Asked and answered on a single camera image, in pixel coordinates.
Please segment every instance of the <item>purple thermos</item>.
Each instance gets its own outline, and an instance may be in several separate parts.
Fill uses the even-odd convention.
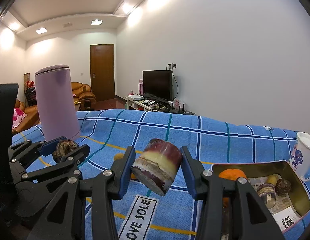
[[[75,140],[80,129],[76,116],[71,74],[67,65],[43,68],[35,73],[36,101],[46,141],[60,136]]]

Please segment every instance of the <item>white wall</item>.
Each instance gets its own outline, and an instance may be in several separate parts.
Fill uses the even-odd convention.
[[[310,133],[310,17],[298,0],[146,0],[118,28],[118,95],[170,62],[196,114]]]
[[[23,102],[25,47],[26,41],[16,36],[4,24],[0,24],[0,84],[19,84],[17,99]]]
[[[25,71],[31,80],[41,68],[52,65],[69,65],[71,80],[91,85],[90,45],[115,44],[114,75],[116,92],[116,29],[87,29],[55,33],[28,41]]]

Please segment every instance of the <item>leather sofa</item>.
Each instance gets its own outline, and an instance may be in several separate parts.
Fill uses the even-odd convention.
[[[12,130],[13,135],[27,130],[39,122],[40,116],[38,114],[37,105],[25,107],[24,102],[17,99],[14,107],[21,109],[27,116],[24,117],[18,127]]]
[[[74,101],[80,102],[80,110],[92,110],[96,103],[96,97],[91,91],[91,87],[87,84],[79,82],[71,82],[72,91],[75,94]]]

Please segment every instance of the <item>wooden door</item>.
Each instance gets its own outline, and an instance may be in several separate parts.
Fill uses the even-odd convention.
[[[114,44],[91,45],[91,86],[96,101],[115,98]]]

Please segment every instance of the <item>television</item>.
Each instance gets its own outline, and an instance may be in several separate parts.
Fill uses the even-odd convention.
[[[173,99],[173,73],[171,70],[143,71],[144,96],[168,103]]]

